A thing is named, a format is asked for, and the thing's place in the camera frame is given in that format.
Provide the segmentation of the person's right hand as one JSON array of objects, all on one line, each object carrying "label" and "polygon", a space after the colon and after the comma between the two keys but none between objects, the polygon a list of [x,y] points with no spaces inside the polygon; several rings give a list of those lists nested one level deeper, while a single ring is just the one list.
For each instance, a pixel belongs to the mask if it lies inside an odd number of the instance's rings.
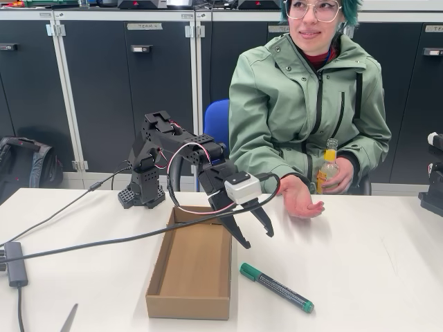
[{"label": "person's right hand", "polygon": [[287,175],[280,180],[278,194],[283,196],[284,207],[290,216],[310,219],[324,211],[324,203],[313,203],[308,187],[295,175]]}]

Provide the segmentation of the person's left hand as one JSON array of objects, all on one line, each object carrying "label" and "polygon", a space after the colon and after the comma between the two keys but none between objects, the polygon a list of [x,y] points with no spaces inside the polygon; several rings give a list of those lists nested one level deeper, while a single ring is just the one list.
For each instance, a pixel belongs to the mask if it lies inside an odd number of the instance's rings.
[{"label": "person's left hand", "polygon": [[338,172],[322,184],[323,194],[345,194],[352,184],[354,166],[344,157],[336,159]]}]

